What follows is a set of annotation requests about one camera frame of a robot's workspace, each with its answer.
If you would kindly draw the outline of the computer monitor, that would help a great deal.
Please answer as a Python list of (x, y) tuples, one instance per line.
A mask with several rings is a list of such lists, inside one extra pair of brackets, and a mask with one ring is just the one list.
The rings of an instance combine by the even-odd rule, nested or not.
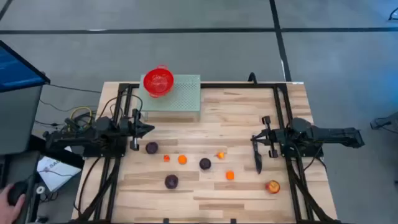
[(0, 156), (28, 150), (42, 86), (50, 79), (0, 40)]

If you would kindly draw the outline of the person's hand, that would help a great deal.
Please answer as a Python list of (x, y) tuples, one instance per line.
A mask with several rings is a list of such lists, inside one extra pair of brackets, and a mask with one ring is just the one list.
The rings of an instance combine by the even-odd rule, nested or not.
[(7, 185), (0, 193), (0, 224), (12, 224), (17, 220), (25, 201), (25, 194), (22, 194), (15, 205), (8, 203), (7, 196), (14, 184)]

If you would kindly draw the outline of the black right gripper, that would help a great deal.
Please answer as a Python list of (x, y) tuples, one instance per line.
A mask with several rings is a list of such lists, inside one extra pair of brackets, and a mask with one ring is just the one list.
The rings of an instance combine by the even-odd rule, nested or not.
[(270, 116), (262, 117), (262, 123), (266, 126), (259, 134), (253, 135), (251, 141), (256, 143), (261, 143), (265, 146), (270, 146), (271, 149), (269, 150), (269, 157), (271, 158), (278, 158), (278, 152), (275, 149), (274, 144), (279, 142), (278, 134), (280, 131), (278, 129), (271, 129), (271, 118)]

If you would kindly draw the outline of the red plastic colander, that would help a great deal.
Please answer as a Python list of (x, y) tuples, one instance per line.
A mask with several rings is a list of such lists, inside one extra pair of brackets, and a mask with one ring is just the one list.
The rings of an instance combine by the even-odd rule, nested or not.
[(144, 75), (143, 85), (151, 97), (163, 97), (173, 88), (174, 75), (166, 65), (158, 65)]

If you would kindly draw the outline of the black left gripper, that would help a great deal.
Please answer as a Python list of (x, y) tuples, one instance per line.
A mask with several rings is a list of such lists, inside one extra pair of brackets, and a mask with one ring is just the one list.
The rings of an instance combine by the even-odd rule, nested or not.
[[(123, 136), (132, 137), (130, 142), (130, 149), (133, 151), (139, 150), (137, 125), (135, 122), (139, 119), (138, 109), (132, 110), (132, 116), (123, 115), (120, 119), (120, 131)], [(154, 130), (155, 126), (139, 122), (139, 137), (144, 137), (146, 134)]]

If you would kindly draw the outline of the black desk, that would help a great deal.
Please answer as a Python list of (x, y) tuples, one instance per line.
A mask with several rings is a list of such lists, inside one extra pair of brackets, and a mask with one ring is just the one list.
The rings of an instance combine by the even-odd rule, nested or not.
[(25, 183), (25, 201), (13, 224), (25, 224), (31, 199), (35, 197), (36, 167), (40, 156), (47, 156), (65, 164), (82, 168), (83, 159), (64, 149), (47, 149), (45, 140), (31, 135), (22, 143), (7, 143), (0, 147), (0, 189), (14, 182)]

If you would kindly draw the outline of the red and yellow apple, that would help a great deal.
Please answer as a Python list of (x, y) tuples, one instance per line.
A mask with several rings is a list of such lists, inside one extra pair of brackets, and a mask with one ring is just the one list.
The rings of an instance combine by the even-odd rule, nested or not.
[(265, 189), (270, 194), (277, 194), (280, 191), (280, 184), (276, 180), (270, 180), (265, 184)]

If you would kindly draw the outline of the green perforated box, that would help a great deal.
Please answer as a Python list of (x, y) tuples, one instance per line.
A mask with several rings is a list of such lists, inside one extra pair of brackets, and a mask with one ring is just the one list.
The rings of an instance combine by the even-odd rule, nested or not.
[(174, 85), (165, 96), (153, 98), (144, 88), (141, 76), (137, 91), (144, 121), (150, 123), (191, 123), (200, 120), (201, 81), (199, 75), (175, 75)]

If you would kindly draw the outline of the black computer mouse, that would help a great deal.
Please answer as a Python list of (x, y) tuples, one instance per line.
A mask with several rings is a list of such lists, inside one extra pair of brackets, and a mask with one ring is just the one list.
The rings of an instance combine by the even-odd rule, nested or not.
[(26, 181), (18, 181), (10, 188), (7, 201), (9, 205), (15, 206), (19, 197), (27, 192), (28, 183)]

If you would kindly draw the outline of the white paper booklet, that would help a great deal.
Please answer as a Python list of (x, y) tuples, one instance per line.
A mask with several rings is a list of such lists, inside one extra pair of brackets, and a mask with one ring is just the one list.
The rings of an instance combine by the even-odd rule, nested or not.
[(79, 174), (81, 169), (44, 156), (37, 164), (37, 172), (49, 191), (54, 192)]

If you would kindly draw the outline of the black knife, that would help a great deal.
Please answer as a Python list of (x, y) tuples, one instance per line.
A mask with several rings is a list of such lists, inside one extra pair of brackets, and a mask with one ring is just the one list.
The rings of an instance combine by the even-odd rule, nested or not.
[(262, 172), (262, 156), (260, 155), (258, 151), (258, 145), (257, 142), (253, 141), (252, 142), (253, 150), (254, 150), (254, 160), (256, 163), (256, 171), (258, 174)]

